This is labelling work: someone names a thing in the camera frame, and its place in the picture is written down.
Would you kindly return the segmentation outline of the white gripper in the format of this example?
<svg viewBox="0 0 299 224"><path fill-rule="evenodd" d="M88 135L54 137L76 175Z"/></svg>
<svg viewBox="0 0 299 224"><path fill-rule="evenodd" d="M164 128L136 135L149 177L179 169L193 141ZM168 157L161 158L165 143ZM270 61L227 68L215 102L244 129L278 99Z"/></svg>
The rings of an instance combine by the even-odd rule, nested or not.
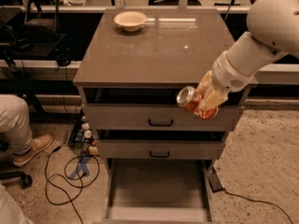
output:
<svg viewBox="0 0 299 224"><path fill-rule="evenodd" d="M202 95L199 108L208 111L218 107L227 101L228 92L241 91L252 80L253 73L246 74L234 68L229 62L227 51L224 51L196 88Z"/></svg>

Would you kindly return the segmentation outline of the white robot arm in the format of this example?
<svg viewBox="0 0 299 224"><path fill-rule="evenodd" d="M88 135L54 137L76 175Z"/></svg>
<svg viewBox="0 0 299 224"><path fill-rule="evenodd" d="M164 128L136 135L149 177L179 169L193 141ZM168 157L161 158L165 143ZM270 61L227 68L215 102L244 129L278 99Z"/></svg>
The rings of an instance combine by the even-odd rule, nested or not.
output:
<svg viewBox="0 0 299 224"><path fill-rule="evenodd" d="M247 15L248 30L213 63L198 90L198 108L211 110L243 90L264 66L287 54L299 57L299 0L257 0Z"/></svg>

